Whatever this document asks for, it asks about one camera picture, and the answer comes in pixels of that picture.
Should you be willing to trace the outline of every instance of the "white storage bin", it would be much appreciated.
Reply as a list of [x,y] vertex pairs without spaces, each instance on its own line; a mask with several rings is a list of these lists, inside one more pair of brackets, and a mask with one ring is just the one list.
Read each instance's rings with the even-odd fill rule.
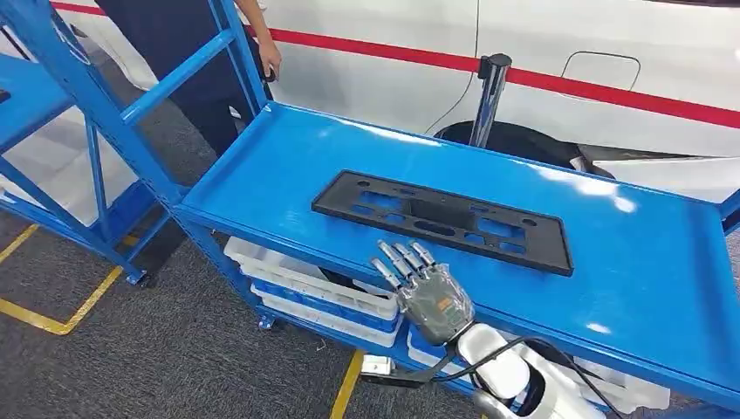
[[376,343],[383,347],[392,347],[395,342],[395,337],[398,334],[398,329],[401,327],[401,322],[395,322],[395,329],[390,333],[383,333],[378,329],[363,326],[360,323],[356,323],[333,314],[317,310],[315,308],[299,304],[295,301],[288,299],[281,299],[268,292],[259,291],[254,285],[251,287],[252,292],[262,297],[262,303],[270,308],[274,308],[283,313],[288,313],[292,316],[305,319],[311,323],[329,327],[338,332],[356,336],[358,338]]
[[333,284],[317,266],[236,237],[223,252],[255,279],[251,290],[266,306],[385,347],[393,345],[401,325],[394,295],[382,298]]

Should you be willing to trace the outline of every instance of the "robotic arm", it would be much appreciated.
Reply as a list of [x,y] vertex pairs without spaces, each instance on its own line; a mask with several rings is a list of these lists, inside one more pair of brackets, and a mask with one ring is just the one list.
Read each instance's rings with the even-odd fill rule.
[[[418,388],[430,381],[450,381],[466,374],[476,385],[473,403],[489,418],[497,419],[603,419],[604,414],[584,399],[579,387],[548,360],[525,345],[537,338],[511,342],[494,328],[474,321],[473,303],[449,273],[420,244],[413,251],[401,244],[378,242],[391,261],[396,276],[380,259],[371,263],[395,289],[401,312],[419,327],[426,340],[446,348],[446,356],[429,370],[391,375],[363,373],[366,381]],[[435,376],[459,354],[470,367],[443,377]],[[592,389],[595,387],[577,366],[576,372]],[[602,396],[605,404],[612,404]]]

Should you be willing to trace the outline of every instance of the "blue crossbar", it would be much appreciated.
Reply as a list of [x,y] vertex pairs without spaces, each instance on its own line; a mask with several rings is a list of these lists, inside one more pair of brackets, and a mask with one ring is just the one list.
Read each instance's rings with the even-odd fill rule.
[[185,62],[175,68],[167,77],[157,83],[156,86],[144,93],[131,106],[124,109],[120,114],[121,118],[123,118],[127,125],[136,124],[142,116],[165,100],[185,80],[197,73],[233,40],[234,33],[231,29],[225,29],[219,32],[218,35],[214,36],[213,39],[202,46],[195,54],[191,55]]

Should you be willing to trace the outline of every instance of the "yellow floor marking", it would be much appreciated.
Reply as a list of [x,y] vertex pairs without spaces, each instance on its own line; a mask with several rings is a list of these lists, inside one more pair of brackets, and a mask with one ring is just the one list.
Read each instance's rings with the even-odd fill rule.
[[[16,237],[16,239],[13,240],[12,243],[10,243],[10,245],[5,248],[5,250],[0,251],[0,263],[2,263],[8,256],[10,256],[10,254],[15,251],[21,244],[23,244],[23,242],[26,241],[28,237],[30,237],[31,234],[33,234],[33,232],[37,229],[38,224],[31,225],[23,233],[21,233],[20,236]],[[136,244],[139,239],[136,237],[126,236],[123,240],[124,243],[127,240]],[[90,294],[90,297],[88,297],[87,300],[82,303],[82,306],[77,309],[77,312],[75,312],[66,323],[60,323],[55,319],[49,319],[42,314],[32,312],[31,310],[13,304],[10,301],[6,301],[4,299],[0,299],[0,313],[5,313],[14,319],[21,320],[31,326],[38,327],[39,329],[44,329],[45,331],[50,333],[58,335],[68,334],[87,315],[87,313],[90,312],[93,306],[95,306],[95,303],[97,303],[100,297],[102,297],[103,294],[106,293],[107,289],[113,284],[113,282],[115,282],[116,278],[118,278],[122,272],[123,268],[121,268],[120,266],[116,266],[115,268],[113,268],[113,270],[108,273],[108,276],[103,280],[103,282],[100,283],[97,288],[95,288],[95,291]]]
[[48,317],[42,316],[41,314],[34,313],[31,310],[26,310],[21,306],[16,306],[10,301],[0,299],[0,312],[5,313],[13,318],[19,319],[31,326],[44,329],[46,332],[54,334],[67,334],[65,332],[66,325],[59,323],[55,319],[49,319]]
[[334,406],[332,407],[332,414],[329,416],[330,419],[341,419],[345,416],[345,410],[349,403],[349,398],[352,396],[354,390],[354,383],[357,382],[357,377],[360,375],[362,369],[362,357],[365,355],[359,349],[355,349],[352,359],[349,361],[349,366],[345,373],[345,379],[342,381],[342,387],[339,388],[337,398],[334,399]]
[[69,321],[67,321],[67,324],[65,325],[65,327],[68,330],[66,331],[66,333],[63,333],[63,334],[67,334],[72,331],[72,329],[79,323],[79,321],[85,317],[87,312],[89,312],[90,309],[93,308],[93,306],[95,306],[95,303],[98,302],[100,297],[102,297],[103,294],[106,293],[108,288],[113,284],[113,282],[115,282],[116,278],[118,278],[121,272],[123,272],[123,268],[121,268],[120,266],[116,266],[115,268],[113,268],[113,270],[110,273],[108,273],[108,276],[105,279],[103,279],[103,282],[100,283],[100,285],[98,285],[98,288],[95,288],[95,291],[93,291],[92,294],[90,294],[90,297],[87,297],[87,300],[85,300],[85,302],[82,303],[82,306],[80,306],[77,309],[77,312],[75,312],[71,316]]
[[124,236],[121,242],[126,246],[135,246],[139,242],[139,239],[134,236]]
[[20,236],[16,237],[15,240],[10,242],[8,244],[8,247],[6,247],[3,251],[0,251],[0,264],[10,256],[10,254],[18,247],[20,247],[21,244],[23,244],[24,241],[28,240],[28,237],[33,234],[34,231],[38,229],[38,224],[31,224],[27,229],[24,230],[23,233],[21,233]]

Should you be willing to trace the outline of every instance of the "shelf foot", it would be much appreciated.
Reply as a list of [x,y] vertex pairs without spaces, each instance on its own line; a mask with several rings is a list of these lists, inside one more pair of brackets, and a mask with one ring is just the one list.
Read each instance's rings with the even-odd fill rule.
[[257,325],[262,330],[270,330],[272,329],[273,323],[275,323],[275,316],[263,313],[263,314],[260,314],[259,323],[257,323]]

